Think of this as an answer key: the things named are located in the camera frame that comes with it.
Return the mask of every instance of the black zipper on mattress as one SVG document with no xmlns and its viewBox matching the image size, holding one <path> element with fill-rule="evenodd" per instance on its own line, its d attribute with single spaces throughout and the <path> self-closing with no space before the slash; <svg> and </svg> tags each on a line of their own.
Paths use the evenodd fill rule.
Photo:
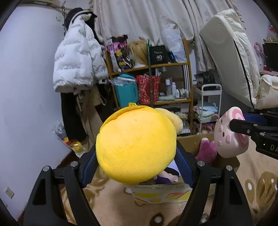
<svg viewBox="0 0 278 226">
<path fill-rule="evenodd" d="M 234 40 L 234 44 L 235 44 L 235 48 L 237 49 L 237 54 L 238 54 L 238 56 L 239 56 L 239 59 L 240 59 L 240 62 L 241 62 L 241 66 L 242 66 L 242 69 L 243 69 L 243 72 L 244 72 L 244 75 L 245 75 L 245 79 L 246 79 L 246 82 L 247 82 L 248 91 L 249 91 L 250 103 L 251 103 L 252 107 L 254 108 L 254 105 L 253 105 L 253 102 L 252 102 L 252 98 L 251 98 L 251 89 L 250 89 L 250 84 L 249 84 L 249 81 L 248 81 L 248 78 L 247 78 L 247 73 L 246 73 L 246 70 L 245 70 L 245 67 L 244 67 L 244 64 L 243 64 L 241 55 L 240 55 L 240 53 L 239 53 L 239 49 L 237 48 L 237 44 L 235 43 L 235 40 Z"/>
</svg>

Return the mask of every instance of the teal bag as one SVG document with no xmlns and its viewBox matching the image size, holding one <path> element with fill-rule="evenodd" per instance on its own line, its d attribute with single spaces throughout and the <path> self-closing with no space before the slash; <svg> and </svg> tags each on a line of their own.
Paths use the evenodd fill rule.
<svg viewBox="0 0 278 226">
<path fill-rule="evenodd" d="M 137 83 L 133 76 L 120 74 L 112 83 L 121 108 L 128 107 L 129 103 L 139 103 Z"/>
</svg>

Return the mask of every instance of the yellow plush toy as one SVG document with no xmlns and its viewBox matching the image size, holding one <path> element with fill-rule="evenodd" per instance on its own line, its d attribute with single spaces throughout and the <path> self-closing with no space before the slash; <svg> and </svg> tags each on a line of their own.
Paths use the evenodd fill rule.
<svg viewBox="0 0 278 226">
<path fill-rule="evenodd" d="M 96 155 L 112 179 L 135 185 L 162 172 L 176 154 L 181 119 L 165 109 L 130 103 L 111 115 L 96 138 Z"/>
</svg>

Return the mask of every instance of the pink plush toy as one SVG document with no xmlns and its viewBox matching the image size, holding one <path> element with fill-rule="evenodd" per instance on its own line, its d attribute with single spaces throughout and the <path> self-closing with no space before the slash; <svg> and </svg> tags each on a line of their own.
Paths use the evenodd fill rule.
<svg viewBox="0 0 278 226">
<path fill-rule="evenodd" d="M 198 155 L 195 157 L 197 161 L 203 161 L 205 164 L 211 163 L 217 156 L 215 143 L 209 142 L 208 138 L 204 137 L 201 140 L 200 150 Z"/>
<path fill-rule="evenodd" d="M 215 124 L 214 141 L 218 154 L 223 158 L 242 154 L 247 151 L 249 146 L 247 135 L 230 130 L 229 123 L 232 119 L 245 120 L 240 108 L 230 108 Z"/>
</svg>

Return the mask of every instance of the metal screw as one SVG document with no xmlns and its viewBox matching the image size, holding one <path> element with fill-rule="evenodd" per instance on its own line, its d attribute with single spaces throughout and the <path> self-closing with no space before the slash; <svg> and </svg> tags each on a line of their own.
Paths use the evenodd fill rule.
<svg viewBox="0 0 278 226">
<path fill-rule="evenodd" d="M 230 165 L 227 165 L 227 166 L 226 166 L 226 169 L 227 169 L 228 171 L 232 171 L 232 170 L 233 170 L 233 168 L 232 168 Z"/>
<path fill-rule="evenodd" d="M 199 166 L 204 166 L 204 165 L 205 165 L 205 163 L 204 163 L 203 161 L 198 161 L 197 164 L 198 164 Z"/>
<path fill-rule="evenodd" d="M 73 162 L 70 163 L 70 166 L 72 166 L 72 167 L 75 167 L 77 165 L 78 165 L 78 162 L 76 162 L 76 161 L 73 161 Z"/>
<path fill-rule="evenodd" d="M 43 168 L 43 171 L 44 172 L 46 172 L 46 171 L 48 171 L 49 170 L 49 166 L 45 166 L 44 168 Z"/>
</svg>

